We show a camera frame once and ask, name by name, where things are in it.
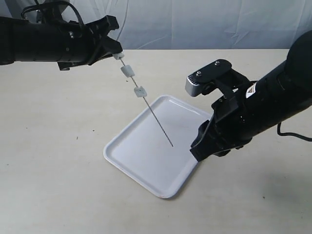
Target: white table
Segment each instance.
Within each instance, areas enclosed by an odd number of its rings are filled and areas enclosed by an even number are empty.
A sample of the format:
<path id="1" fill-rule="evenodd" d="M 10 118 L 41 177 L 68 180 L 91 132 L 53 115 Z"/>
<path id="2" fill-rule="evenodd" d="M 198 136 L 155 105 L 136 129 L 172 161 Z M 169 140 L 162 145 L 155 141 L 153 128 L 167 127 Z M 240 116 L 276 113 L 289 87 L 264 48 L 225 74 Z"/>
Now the white table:
<path id="1" fill-rule="evenodd" d="M 126 51 L 154 101 L 173 95 L 211 113 L 220 93 L 190 97 L 185 78 L 227 59 L 249 79 L 286 50 Z M 209 157 L 180 194 L 162 200 L 102 155 L 144 108 L 112 59 L 60 72 L 56 63 L 0 67 L 0 233 L 310 234 L 312 144 L 272 128 L 241 150 Z M 311 136 L 312 108 L 284 131 Z"/>

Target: table surface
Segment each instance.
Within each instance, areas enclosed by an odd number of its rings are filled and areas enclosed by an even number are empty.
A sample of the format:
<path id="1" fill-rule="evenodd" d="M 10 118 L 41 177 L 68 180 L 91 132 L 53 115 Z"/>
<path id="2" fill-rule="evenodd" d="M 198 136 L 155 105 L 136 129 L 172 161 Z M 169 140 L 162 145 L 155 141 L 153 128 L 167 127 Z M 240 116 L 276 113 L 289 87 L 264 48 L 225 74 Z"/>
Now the table surface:
<path id="1" fill-rule="evenodd" d="M 287 50 L 125 51 L 148 92 L 172 95 L 208 113 L 220 96 L 190 97 L 188 74 L 227 59 L 250 80 Z M 0 233 L 310 234 L 312 145 L 276 128 L 241 150 L 201 163 L 170 200 L 153 196 L 102 151 L 145 109 L 113 58 L 60 72 L 56 63 L 0 67 Z M 284 131 L 311 135 L 312 109 Z"/>

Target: white tray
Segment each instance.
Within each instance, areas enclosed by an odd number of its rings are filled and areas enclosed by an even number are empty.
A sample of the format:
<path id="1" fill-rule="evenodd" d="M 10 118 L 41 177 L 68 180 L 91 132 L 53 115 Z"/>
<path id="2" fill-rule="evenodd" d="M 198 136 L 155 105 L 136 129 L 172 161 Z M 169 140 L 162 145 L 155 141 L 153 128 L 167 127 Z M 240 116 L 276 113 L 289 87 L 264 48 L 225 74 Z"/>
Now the white tray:
<path id="1" fill-rule="evenodd" d="M 172 96 L 151 104 L 172 147 L 146 108 L 104 148 L 104 157 L 160 198 L 174 196 L 197 165 L 190 145 L 211 115 Z"/>

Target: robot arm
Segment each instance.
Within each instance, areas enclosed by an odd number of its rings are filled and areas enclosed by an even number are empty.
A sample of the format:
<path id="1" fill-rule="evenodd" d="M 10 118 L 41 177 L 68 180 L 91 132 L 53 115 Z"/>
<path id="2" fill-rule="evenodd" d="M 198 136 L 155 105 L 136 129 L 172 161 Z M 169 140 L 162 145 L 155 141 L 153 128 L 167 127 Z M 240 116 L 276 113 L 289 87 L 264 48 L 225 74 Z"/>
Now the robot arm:
<path id="1" fill-rule="evenodd" d="M 187 77 L 190 96 L 207 95 L 219 89 L 223 96 L 212 104 L 213 117 L 204 122 L 191 145 L 191 153 L 202 161 L 210 155 L 225 156 L 252 138 L 277 125 L 280 136 L 312 138 L 281 133 L 281 122 L 312 105 L 312 31 L 290 48 L 287 59 L 257 82 L 219 59 Z"/>
<path id="2" fill-rule="evenodd" d="M 64 21 L 62 6 L 70 6 L 78 22 Z M 32 11 L 37 12 L 37 23 L 25 17 Z M 66 1 L 37 3 L 26 7 L 21 16 L 23 19 L 0 17 L 0 65 L 15 61 L 57 62 L 59 69 L 66 71 L 122 52 L 120 43 L 107 36 L 119 28 L 113 16 L 84 24 L 79 12 Z"/>

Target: warning label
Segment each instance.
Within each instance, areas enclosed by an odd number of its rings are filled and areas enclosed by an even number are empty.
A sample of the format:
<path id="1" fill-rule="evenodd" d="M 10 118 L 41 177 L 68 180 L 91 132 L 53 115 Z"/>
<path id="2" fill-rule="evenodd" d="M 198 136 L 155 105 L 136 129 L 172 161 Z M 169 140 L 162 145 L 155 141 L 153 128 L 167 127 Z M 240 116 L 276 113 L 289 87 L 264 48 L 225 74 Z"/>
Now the warning label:
<path id="1" fill-rule="evenodd" d="M 249 98 L 250 96 L 252 96 L 255 93 L 255 85 L 256 85 L 256 83 L 247 89 L 246 98 Z"/>

